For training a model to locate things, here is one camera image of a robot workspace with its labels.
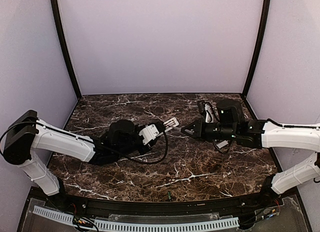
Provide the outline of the white remote control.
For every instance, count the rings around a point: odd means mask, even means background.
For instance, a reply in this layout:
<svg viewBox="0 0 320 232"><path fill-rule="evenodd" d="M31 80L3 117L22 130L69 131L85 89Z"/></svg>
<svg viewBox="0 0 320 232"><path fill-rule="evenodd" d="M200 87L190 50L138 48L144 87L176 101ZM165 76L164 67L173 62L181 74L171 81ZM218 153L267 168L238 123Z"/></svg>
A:
<svg viewBox="0 0 320 232"><path fill-rule="evenodd" d="M179 122L176 117L172 117L171 119L163 122L160 122L160 132L168 132L173 128L176 128L179 125Z"/></svg>

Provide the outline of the white battery cover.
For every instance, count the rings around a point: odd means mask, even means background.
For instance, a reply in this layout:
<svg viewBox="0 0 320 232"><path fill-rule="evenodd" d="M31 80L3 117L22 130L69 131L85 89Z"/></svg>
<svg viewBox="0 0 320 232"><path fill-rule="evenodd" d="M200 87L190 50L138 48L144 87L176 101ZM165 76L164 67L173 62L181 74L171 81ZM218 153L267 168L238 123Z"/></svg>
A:
<svg viewBox="0 0 320 232"><path fill-rule="evenodd" d="M219 149L221 149L222 147L227 146L228 144L229 144L228 141L224 140L224 141L222 141L222 142L219 142L216 146L217 146Z"/></svg>

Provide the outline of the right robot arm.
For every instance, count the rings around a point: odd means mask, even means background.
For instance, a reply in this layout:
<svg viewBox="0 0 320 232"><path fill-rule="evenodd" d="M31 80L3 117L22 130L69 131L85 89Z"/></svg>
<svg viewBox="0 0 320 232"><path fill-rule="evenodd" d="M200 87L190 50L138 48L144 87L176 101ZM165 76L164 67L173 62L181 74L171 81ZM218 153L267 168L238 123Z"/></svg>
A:
<svg viewBox="0 0 320 232"><path fill-rule="evenodd" d="M313 153L293 167L268 176L261 194L277 197L287 190L320 176L320 126L319 124L281 124L267 120L246 120L240 102L224 99L216 104L218 118L214 121L212 105L198 101L202 115L181 132L200 141L236 142L252 149L284 147L311 150Z"/></svg>

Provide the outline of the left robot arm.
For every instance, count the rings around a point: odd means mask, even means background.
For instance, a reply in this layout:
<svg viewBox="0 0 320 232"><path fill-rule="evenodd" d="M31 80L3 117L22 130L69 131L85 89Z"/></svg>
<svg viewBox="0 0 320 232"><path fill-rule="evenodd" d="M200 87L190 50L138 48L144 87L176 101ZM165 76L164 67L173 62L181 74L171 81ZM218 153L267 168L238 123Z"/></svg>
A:
<svg viewBox="0 0 320 232"><path fill-rule="evenodd" d="M63 182L49 171L35 149L102 166L127 158L133 152L149 152L165 129L162 121L139 126L121 119L111 123L99 138L93 138L56 128L39 119L36 111L29 110L1 136L5 144L0 154L8 163L21 168L48 197L57 197L65 193Z"/></svg>

